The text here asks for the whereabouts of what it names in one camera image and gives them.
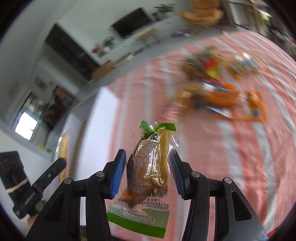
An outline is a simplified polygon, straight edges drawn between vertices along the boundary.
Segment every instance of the potted plant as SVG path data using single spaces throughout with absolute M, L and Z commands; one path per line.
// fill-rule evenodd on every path
M 175 7 L 176 7 L 176 4 L 171 3 L 171 4 L 160 4 L 159 6 L 154 8 L 157 8 L 160 14 L 164 15 L 165 17 L 169 17 L 169 14 L 175 11 Z
M 158 16 L 158 12 L 154 12 L 154 13 L 151 14 L 151 15 L 155 18 L 155 20 L 156 20 L 157 22 L 160 21 L 160 17 Z
M 114 39 L 115 39 L 114 36 L 110 36 L 110 37 L 104 39 L 104 41 L 103 41 L 103 45 L 104 45 L 103 51 L 104 51 L 104 53 L 108 53 L 114 47 L 114 45 L 115 45 L 114 44 Z

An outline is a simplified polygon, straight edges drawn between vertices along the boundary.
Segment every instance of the bright window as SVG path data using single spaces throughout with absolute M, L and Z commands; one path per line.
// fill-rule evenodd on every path
M 37 123 L 38 122 L 30 117 L 27 113 L 23 113 L 20 117 L 17 127 L 15 128 L 15 132 L 30 140 Z

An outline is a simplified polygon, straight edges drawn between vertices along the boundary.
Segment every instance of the green plant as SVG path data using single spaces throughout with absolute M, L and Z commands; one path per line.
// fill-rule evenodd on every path
M 105 47 L 110 47 L 112 48 L 114 46 L 114 39 L 115 37 L 114 36 L 110 36 L 108 38 L 105 38 L 104 41 L 103 41 L 103 45 Z
M 173 12 L 175 10 L 175 6 L 176 4 L 160 4 L 159 6 L 157 7 L 154 7 L 154 8 L 157 8 L 158 9 L 158 12 L 161 12 L 161 13 L 166 13 L 166 12 Z

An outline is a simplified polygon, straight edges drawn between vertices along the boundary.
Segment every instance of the pink striped fabric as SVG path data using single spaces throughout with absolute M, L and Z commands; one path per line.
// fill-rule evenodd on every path
M 208 178 L 231 177 L 242 190 L 267 232 L 279 226 L 296 200 L 296 65 L 278 46 L 249 31 L 225 34 L 186 45 L 150 60 L 110 84 L 120 98 L 114 123 L 110 160 L 123 148 L 129 155 L 139 140 L 141 120 L 154 122 L 174 92 L 190 84 L 179 65 L 186 54 L 216 46 L 218 53 L 253 51 L 268 64 L 258 74 L 236 82 L 225 70 L 221 80 L 261 93 L 268 112 L 264 123 L 228 121 L 188 109 L 176 133 L 178 152 L 193 170 Z M 165 240 L 181 240 L 189 202 L 174 191 Z M 215 205 L 211 199 L 208 240 L 213 240 Z M 158 240 L 113 224 L 124 240 Z

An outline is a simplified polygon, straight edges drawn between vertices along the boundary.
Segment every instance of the television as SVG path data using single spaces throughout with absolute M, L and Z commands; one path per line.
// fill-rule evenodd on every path
M 114 23 L 112 27 L 119 33 L 122 38 L 126 38 L 134 33 L 136 30 L 151 23 L 151 19 L 147 16 L 143 9 L 138 8 Z

